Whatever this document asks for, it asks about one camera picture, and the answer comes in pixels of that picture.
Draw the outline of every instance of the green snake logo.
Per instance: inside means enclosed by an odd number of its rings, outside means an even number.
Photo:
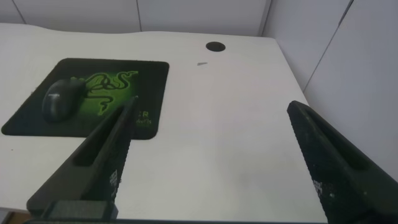
[[[128,92],[121,90],[132,88],[131,80],[136,75],[138,75],[138,71],[119,72],[116,75],[99,72],[87,79],[79,78],[79,80],[86,82],[87,93],[85,95],[85,102],[91,99],[96,99],[97,102],[99,100],[98,115],[101,116],[109,109],[109,104],[113,103],[118,97],[126,97]]]

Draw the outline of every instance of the black mouse pad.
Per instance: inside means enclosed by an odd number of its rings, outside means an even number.
[[[110,112],[130,97],[138,96],[139,117],[132,138],[153,138],[159,125],[168,71],[166,62],[63,59],[1,132],[16,136],[87,137]],[[49,87],[61,79],[84,80],[87,94],[73,116],[59,123],[48,123],[42,116],[43,98]]]

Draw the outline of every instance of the white wall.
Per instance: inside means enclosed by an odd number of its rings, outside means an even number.
[[[321,59],[349,0],[274,0],[264,37],[275,38],[301,89]]]
[[[74,32],[140,31],[136,0],[15,0],[15,3],[30,25]]]
[[[0,0],[0,22],[24,23],[12,0]]]
[[[353,2],[305,96],[398,180],[398,1]]]
[[[142,31],[261,35],[270,0],[138,0]]]

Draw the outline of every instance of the computer mouse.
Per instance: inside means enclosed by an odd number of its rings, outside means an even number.
[[[49,123],[68,119],[78,108],[85,94],[86,83],[81,80],[58,80],[50,86],[42,103],[44,120]]]

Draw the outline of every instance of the white desk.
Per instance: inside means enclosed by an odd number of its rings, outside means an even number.
[[[0,124],[68,57],[170,64],[159,132],[131,144],[118,218],[326,222],[286,112],[306,101],[274,39],[0,24]],[[0,207],[25,210],[82,141],[1,135]]]

